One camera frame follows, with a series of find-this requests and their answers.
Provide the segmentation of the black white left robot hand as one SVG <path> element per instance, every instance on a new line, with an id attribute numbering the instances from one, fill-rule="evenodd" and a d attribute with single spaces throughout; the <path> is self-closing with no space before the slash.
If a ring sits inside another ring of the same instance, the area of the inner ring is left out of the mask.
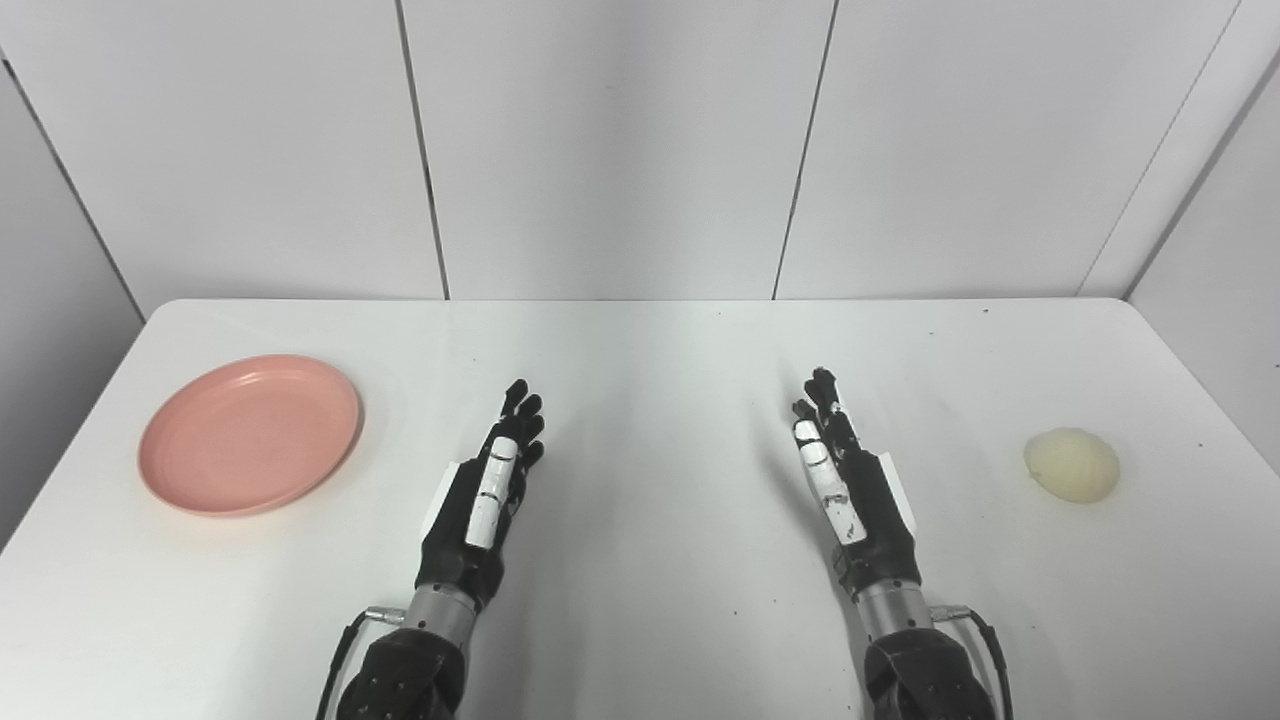
<path id="1" fill-rule="evenodd" d="M 477 454 L 445 474 L 421 543 L 416 587 L 448 585 L 484 610 L 506 574 L 503 547 L 543 457 L 541 396 L 525 379 L 506 391 L 499 416 Z"/>

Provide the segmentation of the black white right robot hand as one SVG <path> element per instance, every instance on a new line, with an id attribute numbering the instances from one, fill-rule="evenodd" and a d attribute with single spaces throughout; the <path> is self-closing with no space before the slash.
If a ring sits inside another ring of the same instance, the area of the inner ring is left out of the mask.
<path id="1" fill-rule="evenodd" d="M 864 448 L 836 375 L 818 366 L 792 427 L 806 482 L 835 533 L 838 584 L 856 597 L 877 584 L 919 585 L 914 519 L 887 454 Z"/>

